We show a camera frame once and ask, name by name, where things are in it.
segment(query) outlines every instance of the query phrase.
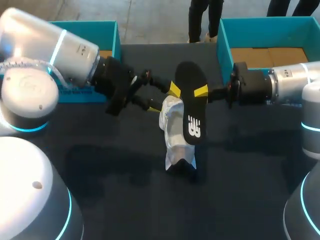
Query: teal box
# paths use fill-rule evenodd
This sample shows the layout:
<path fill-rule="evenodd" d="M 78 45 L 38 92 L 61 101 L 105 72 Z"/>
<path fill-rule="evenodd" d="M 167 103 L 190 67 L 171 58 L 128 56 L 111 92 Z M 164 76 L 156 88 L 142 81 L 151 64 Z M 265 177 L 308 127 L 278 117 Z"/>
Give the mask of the teal box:
<path fill-rule="evenodd" d="M 112 51 L 121 60 L 121 43 L 116 21 L 54 21 L 52 24 L 65 29 L 99 46 L 100 51 Z M 105 103 L 106 97 L 94 87 L 66 89 L 57 80 L 59 103 Z"/>
<path fill-rule="evenodd" d="M 232 48 L 303 48 L 309 62 L 320 61 L 320 26 L 310 16 L 221 19 L 217 57 L 224 84 L 233 70 Z"/>

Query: gray floor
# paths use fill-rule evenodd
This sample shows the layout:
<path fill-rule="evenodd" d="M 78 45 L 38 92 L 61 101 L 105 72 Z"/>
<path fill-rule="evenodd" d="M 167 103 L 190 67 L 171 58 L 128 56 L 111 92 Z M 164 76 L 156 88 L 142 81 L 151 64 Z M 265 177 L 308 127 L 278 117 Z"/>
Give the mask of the gray floor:
<path fill-rule="evenodd" d="M 264 17 L 270 0 L 224 0 L 223 18 Z M 288 15 L 299 0 L 291 0 Z M 190 0 L 0 0 L 0 13 L 16 7 L 48 21 L 116 20 L 121 43 L 183 43 L 188 40 Z M 313 14 L 320 20 L 320 7 Z M 203 34 L 208 14 L 203 15 Z"/>

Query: shoe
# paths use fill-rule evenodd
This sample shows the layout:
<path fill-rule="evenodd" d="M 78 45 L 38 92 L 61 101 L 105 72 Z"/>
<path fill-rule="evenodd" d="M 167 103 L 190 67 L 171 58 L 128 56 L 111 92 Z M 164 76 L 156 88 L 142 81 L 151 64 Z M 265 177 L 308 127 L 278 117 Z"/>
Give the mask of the shoe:
<path fill-rule="evenodd" d="M 181 160 L 188 163 L 187 166 L 197 168 L 195 146 L 188 144 L 184 138 L 183 117 L 184 103 L 182 100 L 171 95 L 167 96 L 162 103 L 162 110 L 159 114 L 159 127 L 164 131 L 166 145 L 166 171 Z"/>
<path fill-rule="evenodd" d="M 188 39 L 187 43 L 188 43 L 188 44 L 190 43 L 190 39 Z M 194 43 L 194 42 L 192 42 L 192 43 Z M 195 42 L 195 43 L 198 44 L 198 43 L 201 43 L 201 41 L 197 41 L 197 42 Z"/>
<path fill-rule="evenodd" d="M 207 32 L 206 35 L 205 35 L 205 38 L 204 38 L 204 42 L 205 43 L 216 44 L 217 43 L 217 39 L 218 39 L 218 36 L 210 37 L 209 33 Z"/>

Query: cable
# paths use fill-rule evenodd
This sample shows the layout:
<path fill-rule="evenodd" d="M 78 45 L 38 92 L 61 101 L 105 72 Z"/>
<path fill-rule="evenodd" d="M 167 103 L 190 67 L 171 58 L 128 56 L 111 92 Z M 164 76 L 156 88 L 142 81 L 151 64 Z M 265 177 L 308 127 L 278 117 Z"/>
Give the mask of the cable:
<path fill-rule="evenodd" d="M 41 69 L 43 71 L 48 68 L 59 79 L 59 81 L 65 88 L 70 88 L 59 70 L 46 61 L 31 59 L 27 57 L 10 57 L 4 62 L 0 63 L 0 74 L 4 74 L 8 69 L 12 68 L 33 68 Z"/>

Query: cardboard box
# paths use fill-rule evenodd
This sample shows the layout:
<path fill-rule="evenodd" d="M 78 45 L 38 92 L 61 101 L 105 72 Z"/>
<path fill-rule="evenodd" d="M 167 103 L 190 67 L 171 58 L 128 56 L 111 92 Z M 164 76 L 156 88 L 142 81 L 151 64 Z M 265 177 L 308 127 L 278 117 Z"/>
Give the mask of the cardboard box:
<path fill-rule="evenodd" d="M 109 57 L 109 56 L 112 56 L 112 51 L 101 50 L 101 51 L 100 51 L 100 56 L 101 56 L 101 57 L 104 57 L 104 58 L 107 58 L 107 57 Z"/>
<path fill-rule="evenodd" d="M 300 47 L 231 48 L 231 55 L 234 63 L 246 62 L 250 69 L 270 69 L 308 62 Z"/>
<path fill-rule="evenodd" d="M 320 61 L 320 26 L 314 17 L 223 18 L 217 38 L 217 58 L 223 83 L 234 63 L 249 69 Z"/>
<path fill-rule="evenodd" d="M 116 21 L 54 21 L 52 24 L 65 29 L 99 46 L 100 54 L 121 60 L 121 43 Z M 94 91 L 94 87 L 72 89 L 59 88 L 59 103 L 105 103 L 106 97 Z"/>

